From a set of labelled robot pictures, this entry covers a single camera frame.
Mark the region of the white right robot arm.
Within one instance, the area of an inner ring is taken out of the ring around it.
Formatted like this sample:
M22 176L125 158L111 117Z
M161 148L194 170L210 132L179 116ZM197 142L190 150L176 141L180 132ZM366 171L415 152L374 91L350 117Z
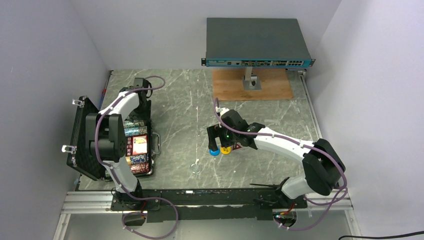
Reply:
M248 123L240 114L221 108L218 124L207 127L209 153L216 156L234 144L264 150L300 163L303 172L276 186L276 203L289 207L296 198L309 193L329 196L334 189L347 186L346 167L325 139L300 140L278 133L264 124Z

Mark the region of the red playing card deck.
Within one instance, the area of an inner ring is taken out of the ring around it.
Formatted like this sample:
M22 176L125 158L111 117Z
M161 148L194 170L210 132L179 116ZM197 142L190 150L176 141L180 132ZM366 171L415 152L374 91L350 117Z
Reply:
M146 135L132 137L132 155L142 155L148 153L148 138Z

